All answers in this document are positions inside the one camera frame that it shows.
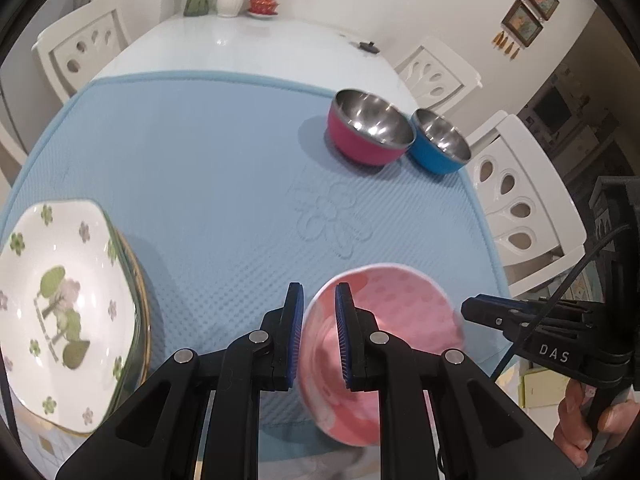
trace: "blue table mat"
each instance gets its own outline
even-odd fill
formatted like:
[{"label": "blue table mat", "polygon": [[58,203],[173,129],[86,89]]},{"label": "blue table mat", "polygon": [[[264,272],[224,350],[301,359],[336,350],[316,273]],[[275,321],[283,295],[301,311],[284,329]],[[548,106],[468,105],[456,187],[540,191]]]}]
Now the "blue table mat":
[{"label": "blue table mat", "polygon": [[[434,176],[408,157],[383,169],[352,164],[327,139],[331,98],[235,73],[96,80],[34,147],[1,239],[34,202],[100,204],[145,273],[152,368],[179,348],[218,350],[257,328],[289,282],[303,284],[308,304],[332,276],[365,264],[415,267],[457,310],[476,294],[508,296],[465,171]],[[461,323],[466,352],[490,372],[507,341]],[[270,439],[280,458],[283,440],[303,444],[293,454],[326,448],[297,388],[263,394],[261,417],[264,460]]]}]

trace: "hand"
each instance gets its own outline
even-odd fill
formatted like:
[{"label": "hand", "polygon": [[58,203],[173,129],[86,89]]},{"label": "hand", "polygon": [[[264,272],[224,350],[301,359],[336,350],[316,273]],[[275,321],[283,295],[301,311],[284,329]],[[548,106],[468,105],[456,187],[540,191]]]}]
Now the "hand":
[{"label": "hand", "polygon": [[[558,406],[560,424],[554,431],[554,442],[576,467],[582,467],[587,462],[585,449],[591,443],[591,430],[580,412],[584,400],[583,385],[573,379],[569,380],[564,399]],[[638,412],[640,404],[633,400],[611,406],[602,412],[598,430],[612,434],[607,449],[622,442]]]}]

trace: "white chair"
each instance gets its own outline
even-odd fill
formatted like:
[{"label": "white chair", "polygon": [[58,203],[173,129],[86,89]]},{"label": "white chair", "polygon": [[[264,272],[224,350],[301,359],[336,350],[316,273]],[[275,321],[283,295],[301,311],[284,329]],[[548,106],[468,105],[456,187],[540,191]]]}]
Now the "white chair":
[{"label": "white chair", "polygon": [[480,74],[446,44],[427,37],[396,67],[421,108],[443,115],[474,88]]},{"label": "white chair", "polygon": [[94,0],[49,25],[31,51],[65,103],[129,43],[116,0]]},{"label": "white chair", "polygon": [[466,166],[504,266],[551,251],[545,266],[509,286],[513,297],[560,275],[584,256],[586,231],[558,172],[515,115],[498,112],[466,138]]},{"label": "white chair", "polygon": [[11,191],[11,184],[4,172],[14,170],[14,173],[17,174],[16,170],[19,170],[19,168],[16,164],[18,166],[24,166],[24,161],[27,160],[27,154],[18,146],[2,124],[0,124],[0,144],[0,209],[2,209]]}]

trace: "pink plastic bowl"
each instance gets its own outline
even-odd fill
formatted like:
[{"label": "pink plastic bowl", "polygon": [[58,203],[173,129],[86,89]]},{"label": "pink plastic bowl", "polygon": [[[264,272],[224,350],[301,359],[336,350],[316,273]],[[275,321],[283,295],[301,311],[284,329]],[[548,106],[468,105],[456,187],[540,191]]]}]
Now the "pink plastic bowl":
[{"label": "pink plastic bowl", "polygon": [[384,99],[360,90],[340,90],[334,96],[328,127],[345,156],[369,166],[393,162],[415,141],[404,115]]},{"label": "pink plastic bowl", "polygon": [[372,311],[381,330],[415,349],[434,354],[449,348],[462,350],[462,329],[441,288],[418,270],[400,264],[348,270],[313,298],[300,341],[302,398],[318,427],[333,439],[349,446],[376,446],[380,442],[378,393],[350,392],[342,378],[334,306],[335,286],[340,282],[349,283],[356,306]]}]

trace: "metal screw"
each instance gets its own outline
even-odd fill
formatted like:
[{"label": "metal screw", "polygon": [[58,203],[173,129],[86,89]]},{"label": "metal screw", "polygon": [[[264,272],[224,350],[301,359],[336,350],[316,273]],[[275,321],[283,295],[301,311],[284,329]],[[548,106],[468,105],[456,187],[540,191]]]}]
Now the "metal screw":
[{"label": "metal screw", "polygon": [[465,360],[465,355],[460,350],[447,350],[444,358],[453,365],[459,365]]},{"label": "metal screw", "polygon": [[174,354],[174,360],[177,363],[188,363],[193,359],[193,352],[188,348],[182,348]]},{"label": "metal screw", "polygon": [[249,341],[252,343],[264,343],[269,338],[269,333],[264,330],[254,330],[249,334]]},{"label": "metal screw", "polygon": [[384,345],[389,342],[389,334],[384,332],[374,332],[369,336],[369,339],[371,339],[371,342],[376,345]]}]

